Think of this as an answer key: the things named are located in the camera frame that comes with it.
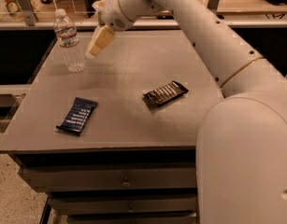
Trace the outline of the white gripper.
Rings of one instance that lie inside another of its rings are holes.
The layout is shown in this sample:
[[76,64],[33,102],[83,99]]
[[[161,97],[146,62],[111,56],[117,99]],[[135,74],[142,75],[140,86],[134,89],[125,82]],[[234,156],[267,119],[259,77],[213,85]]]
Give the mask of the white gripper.
[[97,57],[114,39],[115,31],[122,32],[130,29],[134,22],[122,12],[119,0],[99,0],[92,7],[100,12],[104,26],[97,26],[86,49],[89,59]]

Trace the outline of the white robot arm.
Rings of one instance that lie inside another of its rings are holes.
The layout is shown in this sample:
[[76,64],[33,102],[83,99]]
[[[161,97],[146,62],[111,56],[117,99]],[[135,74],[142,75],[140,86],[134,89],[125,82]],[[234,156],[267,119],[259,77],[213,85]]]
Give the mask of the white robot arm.
[[167,10],[215,78],[223,100],[196,140],[200,224],[287,224],[287,79],[197,0],[101,0],[95,56],[115,32]]

